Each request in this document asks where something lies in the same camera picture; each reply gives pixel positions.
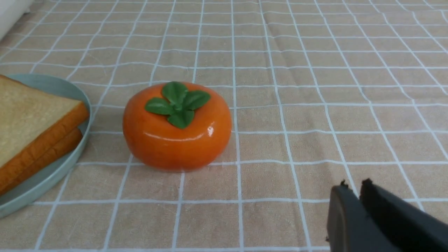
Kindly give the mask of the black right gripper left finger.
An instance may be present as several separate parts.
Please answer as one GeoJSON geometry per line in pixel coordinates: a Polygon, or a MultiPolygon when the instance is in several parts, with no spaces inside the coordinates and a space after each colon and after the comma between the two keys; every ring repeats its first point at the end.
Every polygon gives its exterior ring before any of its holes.
{"type": "Polygon", "coordinates": [[[382,234],[345,180],[331,188],[326,227],[331,252],[400,252],[382,234]]]}

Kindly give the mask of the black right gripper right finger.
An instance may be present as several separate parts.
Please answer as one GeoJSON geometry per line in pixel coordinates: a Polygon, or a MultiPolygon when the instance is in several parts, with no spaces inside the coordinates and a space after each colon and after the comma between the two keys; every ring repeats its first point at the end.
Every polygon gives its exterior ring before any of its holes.
{"type": "Polygon", "coordinates": [[[383,235],[402,252],[446,252],[447,224],[393,193],[362,181],[360,201],[383,235]]]}

